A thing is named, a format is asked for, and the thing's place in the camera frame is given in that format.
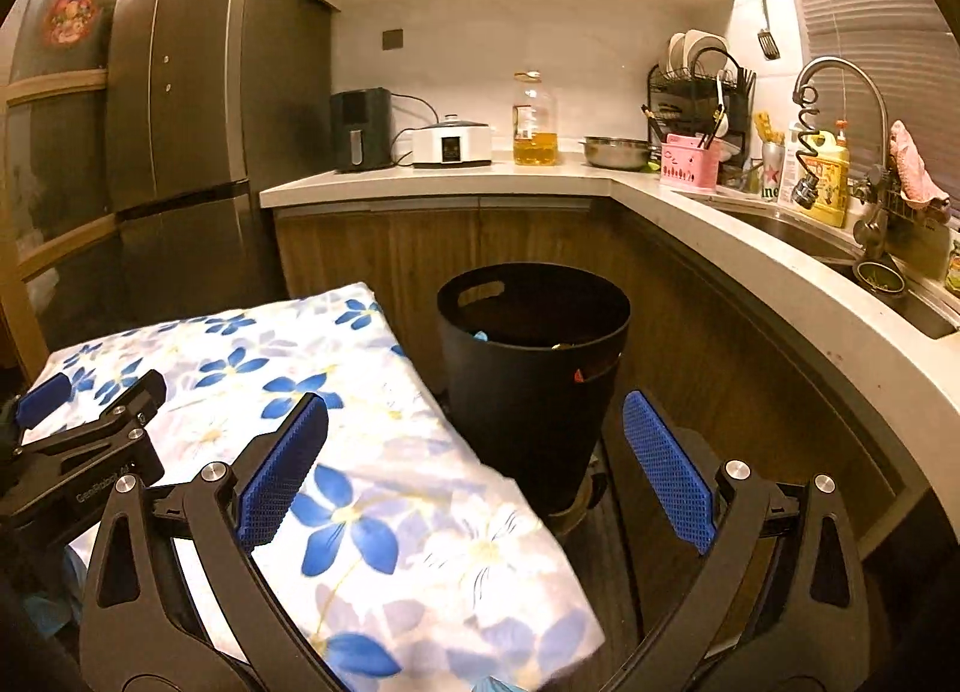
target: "window blind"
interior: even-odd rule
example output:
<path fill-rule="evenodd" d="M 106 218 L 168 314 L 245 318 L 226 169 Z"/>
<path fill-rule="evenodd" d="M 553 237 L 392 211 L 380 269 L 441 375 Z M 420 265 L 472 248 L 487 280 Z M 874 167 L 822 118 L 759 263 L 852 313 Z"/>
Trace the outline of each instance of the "window blind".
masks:
<path fill-rule="evenodd" d="M 960 47 L 933 0 L 800 0 L 812 57 L 839 55 L 877 82 L 890 113 L 913 134 L 930 175 L 960 209 Z M 880 161 L 880 114 L 859 80 L 828 70 L 813 81 L 817 126 L 848 120 L 851 173 Z"/>

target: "black trash can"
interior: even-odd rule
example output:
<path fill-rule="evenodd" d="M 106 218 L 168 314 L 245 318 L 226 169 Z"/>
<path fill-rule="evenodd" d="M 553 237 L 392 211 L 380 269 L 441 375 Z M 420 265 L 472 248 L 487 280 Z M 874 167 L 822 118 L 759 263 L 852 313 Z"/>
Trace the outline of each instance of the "black trash can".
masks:
<path fill-rule="evenodd" d="M 630 300 L 582 269 L 506 263 L 458 275 L 437 305 L 450 420 L 541 517 L 565 510 L 613 396 Z"/>

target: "refrigerator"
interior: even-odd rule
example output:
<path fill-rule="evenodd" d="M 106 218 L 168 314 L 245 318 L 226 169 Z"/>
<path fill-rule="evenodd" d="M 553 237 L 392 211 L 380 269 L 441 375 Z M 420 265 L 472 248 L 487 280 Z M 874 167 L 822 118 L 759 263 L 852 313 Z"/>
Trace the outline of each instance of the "refrigerator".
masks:
<path fill-rule="evenodd" d="M 107 188 L 139 325 L 285 297 L 264 188 L 332 168 L 330 9 L 118 0 Z"/>

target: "glass jar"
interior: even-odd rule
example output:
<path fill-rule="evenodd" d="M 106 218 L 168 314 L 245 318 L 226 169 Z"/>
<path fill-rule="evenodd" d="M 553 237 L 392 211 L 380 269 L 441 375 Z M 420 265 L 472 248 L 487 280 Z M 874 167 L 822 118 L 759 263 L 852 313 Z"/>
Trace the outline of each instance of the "glass jar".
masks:
<path fill-rule="evenodd" d="M 519 71 L 514 79 L 514 163 L 555 166 L 557 100 L 544 88 L 538 71 Z"/>

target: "pink towel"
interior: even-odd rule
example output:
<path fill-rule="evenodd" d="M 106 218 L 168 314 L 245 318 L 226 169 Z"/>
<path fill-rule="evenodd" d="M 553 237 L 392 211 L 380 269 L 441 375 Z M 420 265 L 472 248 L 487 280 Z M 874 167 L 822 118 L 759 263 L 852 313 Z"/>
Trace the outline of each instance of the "pink towel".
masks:
<path fill-rule="evenodd" d="M 901 178 L 901 196 L 909 206 L 923 209 L 935 199 L 949 201 L 949 194 L 930 179 L 920 151 L 901 120 L 890 128 L 890 155 L 896 160 Z"/>

